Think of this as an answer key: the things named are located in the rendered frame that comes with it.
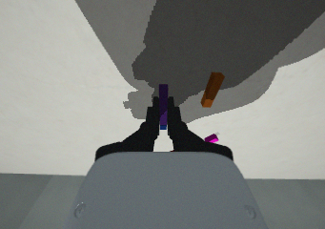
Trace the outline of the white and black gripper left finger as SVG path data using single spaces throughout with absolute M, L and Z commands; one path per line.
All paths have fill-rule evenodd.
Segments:
M 101 156 L 118 152 L 153 152 L 154 141 L 159 135 L 159 125 L 159 97 L 154 96 L 152 107 L 148 107 L 147 110 L 146 121 L 140 125 L 139 130 L 122 142 L 118 141 L 99 147 L 95 153 L 95 160 Z

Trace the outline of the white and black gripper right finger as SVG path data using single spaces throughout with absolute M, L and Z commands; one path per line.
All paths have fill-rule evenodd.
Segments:
M 205 142 L 204 139 L 188 129 L 187 124 L 181 120 L 179 107 L 174 107 L 173 96 L 168 97 L 167 126 L 175 152 L 216 153 L 234 161 L 233 152 L 229 147 L 209 141 Z

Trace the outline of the magenta block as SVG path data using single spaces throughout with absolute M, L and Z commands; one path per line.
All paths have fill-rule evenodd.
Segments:
M 208 141 L 214 143 L 214 142 L 218 141 L 218 138 L 215 134 L 209 135 L 209 136 L 205 137 L 205 142 L 208 142 Z

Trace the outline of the brown flat bar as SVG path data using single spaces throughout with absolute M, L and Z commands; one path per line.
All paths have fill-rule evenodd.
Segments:
M 222 73 L 211 73 L 206 90 L 201 99 L 202 107 L 211 108 L 224 78 L 225 76 Z

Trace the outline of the purple rod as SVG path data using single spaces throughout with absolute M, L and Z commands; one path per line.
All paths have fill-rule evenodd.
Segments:
M 159 84 L 160 125 L 167 125 L 168 84 Z

